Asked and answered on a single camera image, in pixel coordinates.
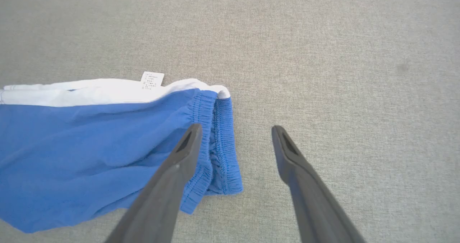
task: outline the white fabric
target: white fabric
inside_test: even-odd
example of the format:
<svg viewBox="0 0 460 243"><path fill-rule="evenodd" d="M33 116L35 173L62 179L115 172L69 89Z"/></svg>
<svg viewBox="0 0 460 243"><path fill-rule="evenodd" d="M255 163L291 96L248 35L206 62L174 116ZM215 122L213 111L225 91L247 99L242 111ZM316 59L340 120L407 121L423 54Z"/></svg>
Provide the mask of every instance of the white fabric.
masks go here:
<svg viewBox="0 0 460 243"><path fill-rule="evenodd" d="M158 100L172 92L187 89L209 90L219 99L230 97L227 88L209 86L197 79L183 79L152 90L141 89L140 81L93 79L48 85L13 85L0 90L0 104L68 107L92 104L140 103Z"/></svg>

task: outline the blue fabric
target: blue fabric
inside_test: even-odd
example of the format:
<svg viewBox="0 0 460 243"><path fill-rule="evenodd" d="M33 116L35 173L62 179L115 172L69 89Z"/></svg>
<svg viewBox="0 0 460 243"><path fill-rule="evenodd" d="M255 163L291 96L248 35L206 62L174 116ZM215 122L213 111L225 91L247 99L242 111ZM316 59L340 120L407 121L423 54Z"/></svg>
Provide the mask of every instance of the blue fabric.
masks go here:
<svg viewBox="0 0 460 243"><path fill-rule="evenodd" d="M142 104L0 105L0 218L26 233L128 208L192 123L203 127L181 210L243 190L231 99L189 89Z"/></svg>

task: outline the gray upholstery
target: gray upholstery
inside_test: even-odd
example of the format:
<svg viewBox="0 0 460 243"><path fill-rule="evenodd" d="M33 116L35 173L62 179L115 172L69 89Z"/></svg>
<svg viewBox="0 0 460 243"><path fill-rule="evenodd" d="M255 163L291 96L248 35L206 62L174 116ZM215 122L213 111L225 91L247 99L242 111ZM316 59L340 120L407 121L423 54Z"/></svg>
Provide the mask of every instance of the gray upholstery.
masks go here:
<svg viewBox="0 0 460 243"><path fill-rule="evenodd" d="M143 71L234 102L245 191L180 213L174 242L299 241L274 124L368 242L460 242L460 0L0 0L2 86ZM123 212L35 234L0 221L0 241L103 242Z"/></svg>

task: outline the blue shorts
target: blue shorts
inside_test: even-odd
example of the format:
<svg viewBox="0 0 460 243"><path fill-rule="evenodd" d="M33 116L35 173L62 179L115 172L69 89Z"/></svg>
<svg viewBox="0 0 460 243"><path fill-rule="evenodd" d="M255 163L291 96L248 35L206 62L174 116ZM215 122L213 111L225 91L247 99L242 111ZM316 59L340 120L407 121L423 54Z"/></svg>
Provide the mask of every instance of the blue shorts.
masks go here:
<svg viewBox="0 0 460 243"><path fill-rule="evenodd" d="M0 218L33 233L128 208L192 123L203 140L180 209L241 192L228 90L197 79L140 86L94 79L0 90Z"/></svg>

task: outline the white label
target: white label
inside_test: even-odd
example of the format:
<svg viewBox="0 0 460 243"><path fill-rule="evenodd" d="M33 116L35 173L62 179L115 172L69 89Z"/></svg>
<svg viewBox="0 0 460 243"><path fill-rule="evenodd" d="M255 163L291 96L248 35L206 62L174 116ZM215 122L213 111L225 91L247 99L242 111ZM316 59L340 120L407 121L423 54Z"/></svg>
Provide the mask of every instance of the white label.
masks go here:
<svg viewBox="0 0 460 243"><path fill-rule="evenodd" d="M164 76L165 75L163 73L144 71L141 78L142 89L150 90L161 86Z"/></svg>

